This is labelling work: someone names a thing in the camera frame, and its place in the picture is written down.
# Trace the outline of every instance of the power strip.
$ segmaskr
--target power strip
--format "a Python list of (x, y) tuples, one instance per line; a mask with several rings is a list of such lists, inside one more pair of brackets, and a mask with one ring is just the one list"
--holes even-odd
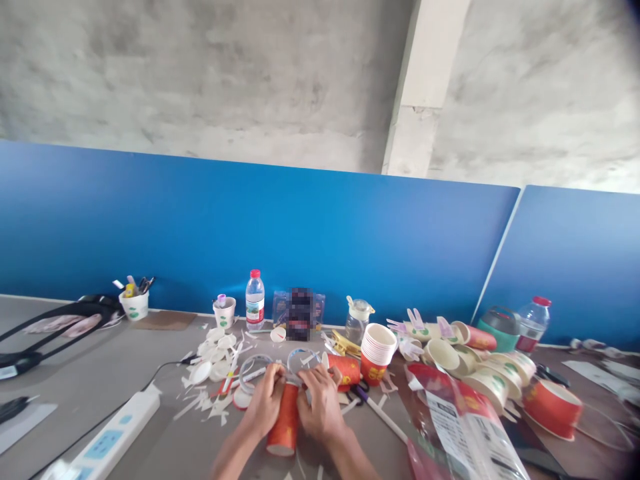
[(134, 394), (71, 462), (73, 480), (105, 480), (159, 406), (157, 393)]

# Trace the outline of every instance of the plastic water bottle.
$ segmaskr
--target plastic water bottle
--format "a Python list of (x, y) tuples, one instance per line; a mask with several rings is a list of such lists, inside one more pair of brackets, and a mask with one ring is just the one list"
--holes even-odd
[(520, 310), (520, 339), (516, 344), (516, 350), (530, 355), (540, 338), (549, 326), (549, 307), (551, 301), (543, 297), (534, 297)]
[(265, 284), (260, 279), (260, 270), (251, 270), (246, 298), (247, 329), (261, 330), (265, 324)]

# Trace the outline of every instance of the pen holder cup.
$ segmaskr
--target pen holder cup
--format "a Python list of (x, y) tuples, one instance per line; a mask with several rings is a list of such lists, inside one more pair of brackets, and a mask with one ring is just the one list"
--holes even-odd
[(130, 298), (125, 298), (125, 293), (122, 292), (119, 298), (129, 320), (138, 321), (149, 314), (149, 292)]

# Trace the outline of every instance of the concrete wall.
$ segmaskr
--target concrete wall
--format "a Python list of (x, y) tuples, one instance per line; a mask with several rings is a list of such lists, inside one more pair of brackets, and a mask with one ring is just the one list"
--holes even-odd
[(474, 0), (428, 178), (640, 193), (639, 30), (625, 0)]
[(3, 0), (0, 136), (379, 173), (413, 0)]

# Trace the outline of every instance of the bottle label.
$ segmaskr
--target bottle label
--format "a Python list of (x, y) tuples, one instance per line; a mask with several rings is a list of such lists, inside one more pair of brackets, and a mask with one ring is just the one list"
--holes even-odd
[(531, 353), (539, 340), (540, 339), (532, 339), (522, 335), (520, 336), (518, 343), (515, 344), (515, 348), (523, 352)]
[(247, 322), (260, 323), (265, 319), (265, 300), (247, 302)]

